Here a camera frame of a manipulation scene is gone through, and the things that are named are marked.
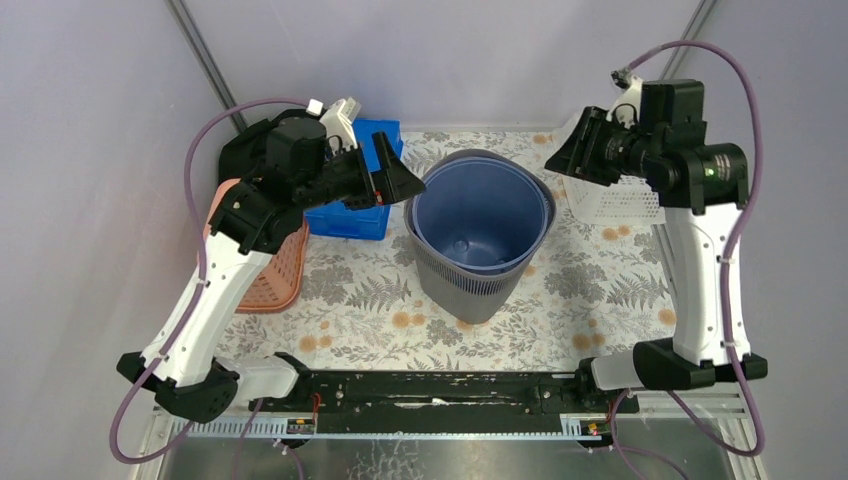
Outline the white plastic basket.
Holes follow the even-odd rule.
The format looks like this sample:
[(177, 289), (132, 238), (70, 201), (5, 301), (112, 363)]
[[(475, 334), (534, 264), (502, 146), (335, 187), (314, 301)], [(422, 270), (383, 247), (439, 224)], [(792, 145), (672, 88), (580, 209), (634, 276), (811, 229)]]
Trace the white plastic basket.
[(561, 180), (571, 213), (580, 222), (598, 226), (665, 223), (657, 194), (640, 178), (622, 176), (608, 187), (569, 176)]

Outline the blue divided plastic tray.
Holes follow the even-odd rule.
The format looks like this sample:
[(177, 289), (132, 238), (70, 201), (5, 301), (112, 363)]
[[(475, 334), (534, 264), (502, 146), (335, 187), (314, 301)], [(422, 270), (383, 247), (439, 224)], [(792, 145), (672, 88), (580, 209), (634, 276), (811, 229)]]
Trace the blue divided plastic tray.
[[(403, 140), (399, 120), (358, 118), (353, 121), (352, 127), (357, 141), (362, 145), (364, 158), (371, 172), (380, 169), (372, 139), (374, 133), (384, 132), (392, 149), (401, 156)], [(389, 215), (389, 206), (352, 211), (345, 208), (341, 202), (305, 212), (310, 232), (314, 235), (375, 241), (385, 238)]]

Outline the blue bucket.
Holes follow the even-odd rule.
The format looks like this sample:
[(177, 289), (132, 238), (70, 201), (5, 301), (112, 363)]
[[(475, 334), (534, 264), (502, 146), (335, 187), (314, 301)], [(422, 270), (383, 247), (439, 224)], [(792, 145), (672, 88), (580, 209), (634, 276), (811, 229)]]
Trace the blue bucket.
[(425, 246), (448, 263), (493, 276), (516, 268), (540, 246), (553, 220), (550, 190), (500, 158), (462, 156), (425, 175), (408, 220)]

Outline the pink plastic basket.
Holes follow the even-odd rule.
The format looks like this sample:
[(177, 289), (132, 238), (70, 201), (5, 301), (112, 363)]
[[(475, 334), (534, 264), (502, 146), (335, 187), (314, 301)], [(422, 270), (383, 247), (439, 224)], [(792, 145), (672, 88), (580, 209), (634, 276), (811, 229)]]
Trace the pink plastic basket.
[(232, 313), (272, 314), (290, 308), (301, 291), (310, 227), (304, 212), (299, 229), (288, 234), (268, 265), (246, 288)]

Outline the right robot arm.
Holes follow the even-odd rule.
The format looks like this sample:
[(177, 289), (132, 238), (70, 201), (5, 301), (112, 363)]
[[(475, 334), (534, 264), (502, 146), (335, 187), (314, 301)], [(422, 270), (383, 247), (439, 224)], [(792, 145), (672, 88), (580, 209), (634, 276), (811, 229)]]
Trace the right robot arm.
[(739, 146), (706, 143), (704, 97), (697, 80), (634, 80), (611, 108), (586, 107), (554, 132), (547, 170), (604, 187), (637, 177), (655, 194), (677, 315), (669, 338), (581, 362), (573, 396), (583, 410), (601, 410), (613, 390), (693, 390), (768, 373), (747, 338), (733, 262), (749, 165)]

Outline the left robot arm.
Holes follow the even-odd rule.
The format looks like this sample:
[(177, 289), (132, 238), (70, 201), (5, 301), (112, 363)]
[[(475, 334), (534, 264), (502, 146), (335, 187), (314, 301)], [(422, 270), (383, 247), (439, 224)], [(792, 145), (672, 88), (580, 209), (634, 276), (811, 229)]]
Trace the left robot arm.
[(318, 119), (290, 117), (272, 128), (264, 157), (223, 196), (202, 234), (197, 276), (165, 326), (143, 351), (124, 354), (117, 370), (133, 393), (150, 391), (167, 412), (208, 423), (231, 404), (273, 398), (296, 411), (309, 401), (303, 366), (284, 354), (236, 362), (216, 346), (248, 287), (309, 209), (340, 201), (349, 210), (392, 205), (424, 192), (382, 131), (372, 136), (379, 170), (358, 144), (332, 150)]

